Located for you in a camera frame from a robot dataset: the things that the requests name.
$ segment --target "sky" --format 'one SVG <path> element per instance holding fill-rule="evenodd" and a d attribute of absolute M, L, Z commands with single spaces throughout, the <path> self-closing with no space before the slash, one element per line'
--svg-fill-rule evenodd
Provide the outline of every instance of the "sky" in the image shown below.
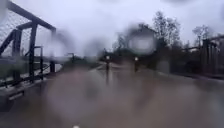
<path fill-rule="evenodd" d="M 78 54 L 92 38 L 105 38 L 107 46 L 111 46 L 117 33 L 130 24 L 145 22 L 152 26 L 156 11 L 180 22 L 183 42 L 194 40 L 192 29 L 198 25 L 209 25 L 215 33 L 224 33 L 223 0 L 12 1 L 59 30 L 69 32 Z"/>

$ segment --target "post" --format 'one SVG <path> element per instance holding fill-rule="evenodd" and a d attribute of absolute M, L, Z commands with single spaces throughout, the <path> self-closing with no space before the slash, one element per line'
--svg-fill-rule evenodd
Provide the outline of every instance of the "post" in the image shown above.
<path fill-rule="evenodd" d="M 19 60 L 20 57 L 20 44 L 21 44 L 21 36 L 22 36 L 22 32 L 18 29 L 15 30 L 14 33 L 14 41 L 13 41 L 13 46 L 12 46 L 12 56 L 14 58 L 15 64 L 14 67 L 12 69 L 12 73 L 13 73 L 13 79 L 15 81 L 15 83 L 13 84 L 14 86 L 18 87 L 19 83 L 20 83 L 20 68 L 23 66 L 17 64 L 17 60 Z"/>
<path fill-rule="evenodd" d="M 110 56 L 106 56 L 106 82 L 109 83 Z"/>
<path fill-rule="evenodd" d="M 44 80 L 43 77 L 43 71 L 44 71 L 44 65 L 43 65 L 43 47 L 40 47 L 40 74 L 41 74 L 41 80 Z"/>
<path fill-rule="evenodd" d="M 30 35 L 30 56 L 29 56 L 29 76 L 30 82 L 34 83 L 34 48 L 35 48 L 35 39 L 37 32 L 37 24 L 32 25 L 31 35 Z"/>
<path fill-rule="evenodd" d="M 139 63 L 138 61 L 139 61 L 138 57 L 135 57 L 135 67 L 134 67 L 135 73 L 138 71 L 138 63 Z"/>
<path fill-rule="evenodd" d="M 55 62 L 53 60 L 50 61 L 50 72 L 55 73 Z"/>

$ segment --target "tree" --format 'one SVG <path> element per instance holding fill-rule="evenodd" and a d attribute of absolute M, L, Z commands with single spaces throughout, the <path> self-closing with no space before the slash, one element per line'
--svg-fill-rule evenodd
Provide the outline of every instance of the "tree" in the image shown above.
<path fill-rule="evenodd" d="M 200 46 L 203 39 L 207 39 L 213 36 L 213 30 L 211 27 L 202 25 L 193 29 L 193 33 L 196 35 L 195 46 Z"/>
<path fill-rule="evenodd" d="M 154 22 L 154 29 L 157 32 L 157 37 L 158 38 L 166 38 L 167 32 L 166 32 L 166 18 L 164 14 L 160 11 L 156 12 L 156 16 L 153 19 Z"/>
<path fill-rule="evenodd" d="M 169 45 L 181 43 L 180 23 L 176 19 L 166 18 L 162 12 L 158 11 L 153 21 L 158 38 L 164 38 Z"/>

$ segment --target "cloud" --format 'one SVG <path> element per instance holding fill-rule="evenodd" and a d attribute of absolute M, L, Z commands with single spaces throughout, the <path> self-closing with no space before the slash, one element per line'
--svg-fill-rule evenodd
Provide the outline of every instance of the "cloud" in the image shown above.
<path fill-rule="evenodd" d="M 222 5 L 222 8 L 221 8 L 221 18 L 224 21 L 224 4 Z"/>
<path fill-rule="evenodd" d="M 164 0 L 165 2 L 174 3 L 174 4 L 187 4 L 196 0 Z"/>

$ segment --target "flooded road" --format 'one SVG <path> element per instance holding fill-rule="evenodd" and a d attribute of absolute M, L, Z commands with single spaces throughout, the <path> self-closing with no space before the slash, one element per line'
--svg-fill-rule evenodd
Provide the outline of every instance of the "flooded road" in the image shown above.
<path fill-rule="evenodd" d="M 142 70 L 74 70 L 30 90 L 2 128 L 223 128 L 224 84 Z"/>

